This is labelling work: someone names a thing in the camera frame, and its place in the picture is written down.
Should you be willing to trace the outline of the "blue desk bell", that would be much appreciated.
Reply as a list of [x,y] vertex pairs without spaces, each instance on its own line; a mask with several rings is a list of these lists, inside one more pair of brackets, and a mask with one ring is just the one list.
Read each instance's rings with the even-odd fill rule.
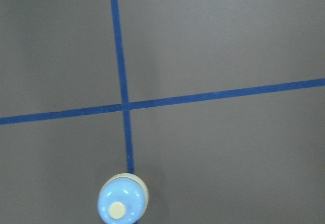
[[137,175],[121,173],[102,186],[97,211],[104,223],[137,223],[148,202],[149,191],[145,182]]

